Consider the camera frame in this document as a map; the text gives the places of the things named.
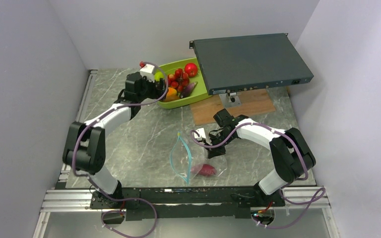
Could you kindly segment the magenta fake sweet potato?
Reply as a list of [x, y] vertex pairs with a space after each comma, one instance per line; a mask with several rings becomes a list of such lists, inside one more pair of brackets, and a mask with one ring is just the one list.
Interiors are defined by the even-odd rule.
[[200, 164], [200, 165], [193, 166], [190, 172], [194, 175], [211, 177], [216, 175], [217, 170], [212, 165]]

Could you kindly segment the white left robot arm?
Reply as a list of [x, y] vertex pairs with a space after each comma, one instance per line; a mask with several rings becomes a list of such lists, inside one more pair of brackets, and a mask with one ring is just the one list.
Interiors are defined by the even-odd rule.
[[142, 72], [129, 74], [124, 89], [109, 109], [94, 119], [75, 121], [69, 126], [63, 163], [71, 166], [76, 177], [86, 178], [110, 208], [119, 207], [124, 196], [121, 182], [105, 166], [106, 137], [121, 124], [132, 120], [142, 106], [165, 99], [168, 86], [165, 77], [151, 80], [150, 75]]

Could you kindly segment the red fake lychee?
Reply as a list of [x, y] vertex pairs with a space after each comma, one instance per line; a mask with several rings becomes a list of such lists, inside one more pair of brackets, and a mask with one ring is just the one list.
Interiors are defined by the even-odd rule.
[[168, 74], [167, 78], [168, 78], [168, 81], [176, 81], [177, 80], [177, 77], [175, 74]]
[[170, 87], [171, 88], [174, 88], [174, 89], [177, 89], [178, 87], [179, 87], [179, 82], [177, 82], [177, 81], [171, 81], [170, 82]]

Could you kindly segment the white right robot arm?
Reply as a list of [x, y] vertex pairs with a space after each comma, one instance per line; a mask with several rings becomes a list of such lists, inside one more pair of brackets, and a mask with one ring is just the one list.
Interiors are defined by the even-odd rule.
[[307, 179], [308, 171], [316, 165], [316, 159], [297, 128], [276, 129], [254, 121], [245, 115], [232, 116], [226, 109], [214, 115], [220, 130], [209, 135], [208, 158], [225, 155], [225, 146], [233, 139], [254, 142], [271, 152], [273, 170], [255, 185], [254, 201], [267, 205], [273, 194], [296, 180]]

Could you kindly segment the clear zip top bag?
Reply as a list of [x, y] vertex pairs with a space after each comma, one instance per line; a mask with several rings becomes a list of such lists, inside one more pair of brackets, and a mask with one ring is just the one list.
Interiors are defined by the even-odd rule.
[[[228, 169], [225, 156], [207, 158], [208, 150], [197, 145], [188, 134], [177, 132], [177, 139], [169, 155], [170, 166], [176, 176], [181, 178], [185, 185], [194, 185], [197, 179], [217, 179], [224, 176]], [[191, 168], [200, 164], [212, 165], [217, 173], [215, 176], [205, 177], [194, 175]]]

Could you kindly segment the orange fake fruit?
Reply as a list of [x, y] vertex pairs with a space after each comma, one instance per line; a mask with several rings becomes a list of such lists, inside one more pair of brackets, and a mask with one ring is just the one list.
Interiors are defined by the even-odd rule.
[[178, 92], [175, 88], [169, 87], [165, 101], [174, 101], [179, 99]]

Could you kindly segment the purple fake eggplant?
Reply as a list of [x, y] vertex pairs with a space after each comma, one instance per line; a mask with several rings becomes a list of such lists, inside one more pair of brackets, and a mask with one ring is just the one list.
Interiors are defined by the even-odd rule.
[[192, 82], [188, 84], [180, 93], [180, 98], [183, 99], [189, 97], [197, 84], [198, 82]]

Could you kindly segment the red fake apple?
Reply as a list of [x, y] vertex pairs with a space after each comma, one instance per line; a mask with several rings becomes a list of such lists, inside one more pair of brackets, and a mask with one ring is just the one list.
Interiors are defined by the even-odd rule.
[[184, 72], [188, 77], [195, 77], [198, 74], [198, 67], [195, 63], [187, 63], [184, 67]]

